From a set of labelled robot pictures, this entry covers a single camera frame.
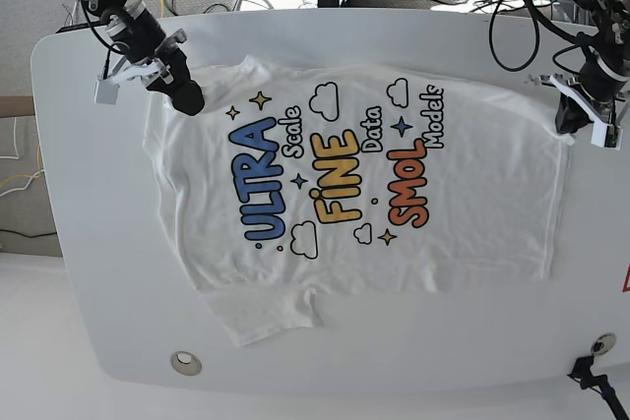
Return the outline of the right metal table grommet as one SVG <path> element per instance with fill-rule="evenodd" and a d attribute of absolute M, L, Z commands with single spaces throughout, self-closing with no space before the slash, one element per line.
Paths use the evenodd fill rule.
<path fill-rule="evenodd" d="M 591 354 L 593 356 L 601 356 L 609 352 L 616 343 L 616 335 L 614 332 L 606 332 L 600 335 L 591 346 Z"/>

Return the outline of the white printed T-shirt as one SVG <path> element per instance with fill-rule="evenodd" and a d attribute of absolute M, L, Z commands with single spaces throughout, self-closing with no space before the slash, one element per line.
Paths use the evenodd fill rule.
<path fill-rule="evenodd" d="M 168 244 L 232 342 L 319 323 L 319 295 L 459 292 L 549 276 L 573 138 L 512 90 L 253 57 L 150 101 Z"/>

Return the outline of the left metal table grommet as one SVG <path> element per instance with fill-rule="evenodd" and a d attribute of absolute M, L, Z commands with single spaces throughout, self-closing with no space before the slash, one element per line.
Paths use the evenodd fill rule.
<path fill-rule="evenodd" d="M 187 351 L 174 352 L 170 356 L 170 365 L 176 373 L 187 377 L 198 376 L 203 370 L 200 359 Z"/>

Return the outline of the metal table grommet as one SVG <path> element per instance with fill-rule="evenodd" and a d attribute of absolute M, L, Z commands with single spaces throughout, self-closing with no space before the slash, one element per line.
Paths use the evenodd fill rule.
<path fill-rule="evenodd" d="M 614 332 L 606 332 L 600 335 L 591 346 L 591 354 L 593 356 L 601 356 L 609 352 L 616 343 L 616 335 Z"/>
<path fill-rule="evenodd" d="M 174 352 L 170 356 L 170 365 L 176 373 L 187 377 L 198 376 L 203 370 L 200 359 L 187 351 Z"/>

